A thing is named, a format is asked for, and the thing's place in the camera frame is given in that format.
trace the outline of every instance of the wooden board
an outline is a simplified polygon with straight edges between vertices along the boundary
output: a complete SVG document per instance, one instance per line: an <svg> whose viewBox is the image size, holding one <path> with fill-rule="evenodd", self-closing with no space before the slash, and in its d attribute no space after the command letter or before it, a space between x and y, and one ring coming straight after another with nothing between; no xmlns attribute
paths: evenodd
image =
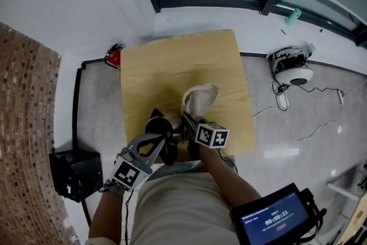
<svg viewBox="0 0 367 245"><path fill-rule="evenodd" d="M352 216L349 218L344 226L343 231L339 235L334 244L345 244L351 237L353 237L362 227L367 218L367 193L365 193L358 201Z"/></svg>
<svg viewBox="0 0 367 245"><path fill-rule="evenodd" d="M179 115L182 95L212 83L219 97L205 115L230 129L228 155L254 151L247 82L232 30L190 34L146 43L121 52L123 115L127 141L144 134L154 108ZM190 160L179 146L178 161Z"/></svg>

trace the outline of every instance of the timer display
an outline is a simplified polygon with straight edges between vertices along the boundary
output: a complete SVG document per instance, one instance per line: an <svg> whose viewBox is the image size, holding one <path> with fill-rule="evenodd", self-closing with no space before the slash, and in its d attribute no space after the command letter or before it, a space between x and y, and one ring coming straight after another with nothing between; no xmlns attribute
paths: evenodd
<svg viewBox="0 0 367 245"><path fill-rule="evenodd" d="M242 217L251 245L265 245L309 218L300 199L292 193L279 201Z"/></svg>
<svg viewBox="0 0 367 245"><path fill-rule="evenodd" d="M288 215L287 211L283 211L280 214L274 215L271 219L268 219L268 220L265 221L265 225L272 224L273 222L275 222L277 220L280 220L282 217L285 217L287 215Z"/></svg>

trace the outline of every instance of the white cable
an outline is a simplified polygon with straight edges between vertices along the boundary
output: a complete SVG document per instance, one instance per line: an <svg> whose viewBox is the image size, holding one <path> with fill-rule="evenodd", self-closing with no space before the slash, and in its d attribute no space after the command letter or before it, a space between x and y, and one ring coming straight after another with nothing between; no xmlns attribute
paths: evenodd
<svg viewBox="0 0 367 245"><path fill-rule="evenodd" d="M356 86L354 86L352 89L350 89L346 94L344 94L344 96L345 95L347 95L347 94L349 94L349 93L351 93L352 91L354 91L356 88L358 88L359 86L362 86L364 83L366 83L367 82L367 80L365 80L365 81L363 81L362 83L360 83L360 84L358 84L358 85L356 85Z"/></svg>
<svg viewBox="0 0 367 245"><path fill-rule="evenodd" d="M351 93L351 92L352 92L352 91L354 91L356 88L358 88L359 86L362 86L362 85L363 85L364 83L366 83L366 82L367 82L367 80L363 81L362 83L360 83L360 84L358 84L358 85L355 85L352 89L350 89L347 93L345 93L345 94L344 94L344 96L345 96L345 95L347 95L347 94L349 94L349 93ZM275 107L268 107L268 108L266 108L266 109L264 109L264 110L261 110L260 112L258 112L258 113L257 113L257 114L255 114L254 116L252 116L252 118L257 117L258 115L262 114L263 112L266 112L267 110L275 110L275 111L279 114L279 116L282 118L282 120L284 120L284 121L286 122L286 124L287 124L287 126L288 126L288 129L291 131L291 134L292 134L292 137L293 137L294 141L299 142L299 141L302 141L302 140L304 140L304 139L311 138L311 137L312 137L312 136L317 132L317 130L318 130L318 129L320 129L321 127L325 127L328 123L334 123L334 122L336 122L336 121L340 118L340 116L342 115L343 110L344 110L344 106L343 106L343 104L342 104L342 111L339 113L339 115L338 115L338 118L337 118L337 119L335 119L335 120L330 120L330 121L328 121L326 124L321 125L321 126L318 126L318 127L317 127L317 129L316 129L316 130L314 130L314 131L311 133L311 135L309 135L309 136L307 136L307 137L303 137L303 138L301 138L301 139L296 139L296 138L294 137L294 134L293 134L293 131L292 131L292 129L291 129L291 126L289 125L289 123L287 122L287 120L286 120L285 118L283 118L283 117L282 117L282 115L280 114L280 112L279 112Z"/></svg>
<svg viewBox="0 0 367 245"><path fill-rule="evenodd" d="M291 129L291 126L289 125L289 123L287 122L287 120L286 120L285 118L283 118L283 117L282 117L282 115L280 114L280 112L279 112L275 107L269 107L269 108L266 108L266 109L264 109L264 110L260 111L259 113L255 114L252 118L257 117L258 115L262 114L263 112L265 112L265 111L267 111L267 110L275 110L275 111L279 114L279 116L280 116L280 117L281 117L281 118L286 122L286 124L287 124L287 126L288 126L288 129L291 131L291 134L292 134L293 140L294 140L294 141L296 141L296 142L299 142L299 141L302 141L302 140L304 140L304 139L311 138L311 137L312 137L312 136L317 132L317 130L318 130L318 129L320 129L321 127L325 127L328 123L336 122L336 121L340 118L340 116L342 115L342 113L343 113L343 104L342 104L342 110L341 110L341 112L339 113L339 115L338 115L338 118L337 118L337 119L335 119L335 120L330 120L330 121L328 121L326 124L321 125L321 126L318 126L318 127L317 127L317 129L316 129L316 130L314 130L314 131L311 133L311 135L309 135L309 136L307 136L307 137L303 137L303 138L301 138L301 139L296 139L296 138L294 137L294 134L293 134L293 131L292 131L292 129Z"/></svg>

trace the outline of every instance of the red object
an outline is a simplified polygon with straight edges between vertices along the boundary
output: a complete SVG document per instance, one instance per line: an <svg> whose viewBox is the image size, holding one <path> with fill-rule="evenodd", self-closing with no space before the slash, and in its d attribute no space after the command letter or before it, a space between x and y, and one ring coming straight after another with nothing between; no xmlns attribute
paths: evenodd
<svg viewBox="0 0 367 245"><path fill-rule="evenodd" d="M123 45L115 44L111 47L111 49L106 53L104 57L104 62L116 69L120 69L121 63L121 50L123 49Z"/></svg>

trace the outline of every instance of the brick wall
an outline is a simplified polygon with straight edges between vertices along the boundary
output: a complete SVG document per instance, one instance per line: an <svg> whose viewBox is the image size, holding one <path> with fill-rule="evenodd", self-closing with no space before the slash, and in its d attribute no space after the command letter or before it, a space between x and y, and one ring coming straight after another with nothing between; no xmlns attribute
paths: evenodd
<svg viewBox="0 0 367 245"><path fill-rule="evenodd" d="M58 54L0 23L0 244L72 244L48 154Z"/></svg>

